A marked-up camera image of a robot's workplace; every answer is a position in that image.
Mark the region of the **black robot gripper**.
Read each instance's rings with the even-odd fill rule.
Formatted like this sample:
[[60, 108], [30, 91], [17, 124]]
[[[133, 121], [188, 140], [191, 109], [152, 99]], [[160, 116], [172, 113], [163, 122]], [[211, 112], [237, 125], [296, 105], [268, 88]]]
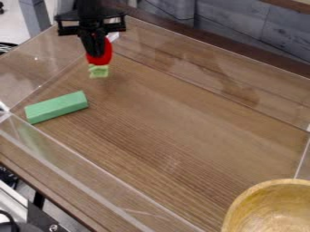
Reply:
[[[124, 17], [124, 11], [104, 6], [100, 0], [73, 0], [72, 9], [54, 16], [57, 35], [78, 34], [86, 53], [98, 57], [104, 53], [105, 33], [125, 30]], [[96, 30], [96, 43], [92, 34], [82, 29]]]

